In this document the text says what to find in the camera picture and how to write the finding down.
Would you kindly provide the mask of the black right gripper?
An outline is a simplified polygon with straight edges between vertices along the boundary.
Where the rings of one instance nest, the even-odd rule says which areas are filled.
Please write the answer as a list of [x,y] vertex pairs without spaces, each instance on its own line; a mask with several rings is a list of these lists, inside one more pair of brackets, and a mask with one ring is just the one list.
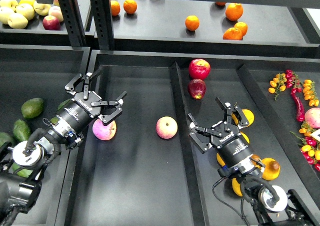
[[[249,166],[249,158],[254,151],[239,132],[240,129],[249,126],[249,120],[237,104],[222,102],[219,97],[216,97],[215,101],[224,111],[223,125],[212,128],[201,127],[192,114],[188,113],[189,136],[202,153],[213,146],[228,168],[235,166],[252,168],[253,166]],[[237,119],[237,124],[232,124],[232,116]]]

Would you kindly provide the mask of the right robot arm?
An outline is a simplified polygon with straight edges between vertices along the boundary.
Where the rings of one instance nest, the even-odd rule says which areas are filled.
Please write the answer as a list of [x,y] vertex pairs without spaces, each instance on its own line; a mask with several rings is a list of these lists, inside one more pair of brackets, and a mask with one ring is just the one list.
[[237,104],[215,100],[224,111],[224,118],[210,128],[199,126],[192,114],[187,115],[189,136],[194,144],[202,153],[214,148],[224,163],[218,169],[220,179],[213,184],[212,191],[226,179],[236,182],[240,203],[251,205],[258,225],[318,225],[295,190],[284,191],[270,184],[266,173],[278,174],[280,166],[275,160],[262,160],[254,154],[240,132],[250,124],[243,110]]

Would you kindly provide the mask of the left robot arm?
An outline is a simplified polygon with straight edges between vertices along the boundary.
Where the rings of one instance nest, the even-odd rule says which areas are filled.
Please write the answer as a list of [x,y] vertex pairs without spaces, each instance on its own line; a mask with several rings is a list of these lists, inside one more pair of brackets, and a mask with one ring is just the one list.
[[72,95],[51,119],[43,119],[48,129],[38,128],[28,140],[12,147],[0,147],[0,223],[12,225],[19,213],[28,213],[40,194],[45,170],[61,153],[61,147],[74,149],[84,140],[82,131],[95,119],[107,126],[122,114],[123,91],[105,101],[90,89],[100,71],[78,73],[65,86]]

